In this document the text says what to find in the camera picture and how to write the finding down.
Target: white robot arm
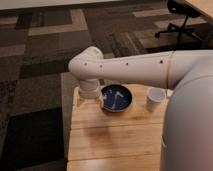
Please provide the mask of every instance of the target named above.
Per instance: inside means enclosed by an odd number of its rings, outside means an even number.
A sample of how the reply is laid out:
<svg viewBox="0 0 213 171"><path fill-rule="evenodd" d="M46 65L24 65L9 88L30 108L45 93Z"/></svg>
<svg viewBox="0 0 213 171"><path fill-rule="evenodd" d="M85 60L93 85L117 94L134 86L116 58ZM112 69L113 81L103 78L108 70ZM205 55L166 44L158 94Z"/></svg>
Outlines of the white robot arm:
<svg viewBox="0 0 213 171"><path fill-rule="evenodd" d="M161 171L213 170L213 50L103 59L90 47L69 63L83 98L100 95L99 78L173 89L164 122Z"/></svg>

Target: bowl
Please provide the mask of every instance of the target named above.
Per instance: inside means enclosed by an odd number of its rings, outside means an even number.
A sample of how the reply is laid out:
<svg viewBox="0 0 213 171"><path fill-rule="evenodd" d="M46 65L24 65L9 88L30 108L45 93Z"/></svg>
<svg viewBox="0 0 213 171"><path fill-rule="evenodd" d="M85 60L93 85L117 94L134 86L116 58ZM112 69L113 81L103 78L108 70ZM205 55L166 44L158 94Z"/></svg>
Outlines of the bowl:
<svg viewBox="0 0 213 171"><path fill-rule="evenodd" d="M109 112L123 112L132 103L132 94L128 88L111 84L102 90L103 108Z"/></svg>

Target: tabletop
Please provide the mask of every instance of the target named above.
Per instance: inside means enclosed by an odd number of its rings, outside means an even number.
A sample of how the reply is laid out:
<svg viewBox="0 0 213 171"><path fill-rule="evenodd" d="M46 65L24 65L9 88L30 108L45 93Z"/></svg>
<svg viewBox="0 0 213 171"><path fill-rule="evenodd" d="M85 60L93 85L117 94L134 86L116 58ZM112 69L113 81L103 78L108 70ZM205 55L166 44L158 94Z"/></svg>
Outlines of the tabletop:
<svg viewBox="0 0 213 171"><path fill-rule="evenodd" d="M150 113L145 108L148 87L125 86L133 102L122 113L101 109L100 99L81 99L75 89L68 171L159 171L167 100Z"/></svg>
<svg viewBox="0 0 213 171"><path fill-rule="evenodd" d="M213 1L212 0L183 0L188 5L202 13L205 17L213 20Z"/></svg>

